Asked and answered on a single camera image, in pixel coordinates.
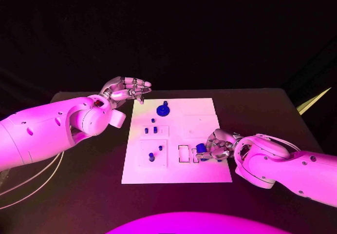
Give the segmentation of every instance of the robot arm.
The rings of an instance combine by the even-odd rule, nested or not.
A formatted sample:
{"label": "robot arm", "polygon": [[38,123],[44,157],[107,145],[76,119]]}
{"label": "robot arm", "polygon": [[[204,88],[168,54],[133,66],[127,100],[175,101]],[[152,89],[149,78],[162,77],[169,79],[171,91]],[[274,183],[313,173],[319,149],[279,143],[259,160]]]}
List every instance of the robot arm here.
{"label": "robot arm", "polygon": [[115,110],[126,99],[142,104],[151,84],[115,77],[99,95],[77,97],[25,109],[0,121],[0,171],[41,161],[96,136],[107,124],[120,127],[125,115]]}
{"label": "robot arm", "polygon": [[[290,146],[289,153],[273,140]],[[299,151],[286,141],[257,134],[241,137],[217,129],[198,158],[234,158],[236,174],[260,188],[279,182],[296,195],[337,207],[337,157]]]}

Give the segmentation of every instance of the white board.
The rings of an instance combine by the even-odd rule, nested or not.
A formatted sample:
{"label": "white board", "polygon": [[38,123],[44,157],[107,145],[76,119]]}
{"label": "white board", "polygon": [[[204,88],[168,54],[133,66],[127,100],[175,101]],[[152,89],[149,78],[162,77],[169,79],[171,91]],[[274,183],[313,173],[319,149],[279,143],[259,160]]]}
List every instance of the white board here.
{"label": "white board", "polygon": [[[155,110],[164,101],[169,114],[161,117]],[[201,162],[195,158],[195,145],[205,143],[217,128],[210,98],[146,99],[143,105],[135,101],[120,183],[231,182],[225,160]]]}

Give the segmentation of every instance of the dark curtain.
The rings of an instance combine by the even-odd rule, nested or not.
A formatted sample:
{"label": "dark curtain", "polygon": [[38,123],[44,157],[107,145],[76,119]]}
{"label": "dark curtain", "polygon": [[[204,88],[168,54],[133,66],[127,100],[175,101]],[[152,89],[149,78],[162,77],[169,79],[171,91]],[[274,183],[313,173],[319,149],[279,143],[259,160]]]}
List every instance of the dark curtain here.
{"label": "dark curtain", "polygon": [[153,90],[280,87],[297,105],[335,82],[335,19],[306,1],[1,1],[0,118],[115,76]]}

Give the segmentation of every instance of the table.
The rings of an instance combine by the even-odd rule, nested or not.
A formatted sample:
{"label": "table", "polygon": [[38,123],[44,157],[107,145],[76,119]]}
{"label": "table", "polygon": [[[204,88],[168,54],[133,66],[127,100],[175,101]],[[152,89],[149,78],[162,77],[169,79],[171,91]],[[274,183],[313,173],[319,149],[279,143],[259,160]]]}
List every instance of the table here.
{"label": "table", "polygon": [[[51,102],[94,93],[60,92]],[[299,149],[320,152],[282,89],[152,91],[145,95],[149,98],[212,98],[223,129],[243,136],[272,135]],[[109,126],[100,135],[68,149],[41,190],[0,210],[1,233],[100,234],[140,217],[176,211],[233,215],[292,233],[335,233],[337,208],[296,196],[279,183],[269,190],[253,186],[236,175],[233,160],[231,183],[120,184],[132,101],[119,111],[126,114],[120,129]],[[32,176],[50,161],[12,168],[1,191]],[[40,186],[53,168],[2,196],[0,206]]]}

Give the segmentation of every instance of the dark table surface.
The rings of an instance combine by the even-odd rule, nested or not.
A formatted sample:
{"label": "dark table surface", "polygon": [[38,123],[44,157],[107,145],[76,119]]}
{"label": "dark table surface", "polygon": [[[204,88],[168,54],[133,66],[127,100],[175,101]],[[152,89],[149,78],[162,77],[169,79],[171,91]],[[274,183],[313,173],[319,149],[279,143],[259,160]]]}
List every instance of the dark table surface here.
{"label": "dark table surface", "polygon": [[[94,93],[60,92],[51,102]],[[243,136],[272,135],[299,149],[320,152],[280,89],[152,91],[145,98],[212,98],[220,128]],[[119,111],[126,114],[120,129],[107,126],[100,135],[68,149],[41,190],[0,210],[1,233],[100,234],[140,217],[176,211],[233,215],[292,233],[337,233],[337,208],[296,196],[279,183],[269,190],[253,186],[236,175],[233,160],[231,183],[120,184],[132,101]],[[24,181],[50,161],[9,169],[0,190]],[[1,197],[0,206],[40,186],[54,166]]]}

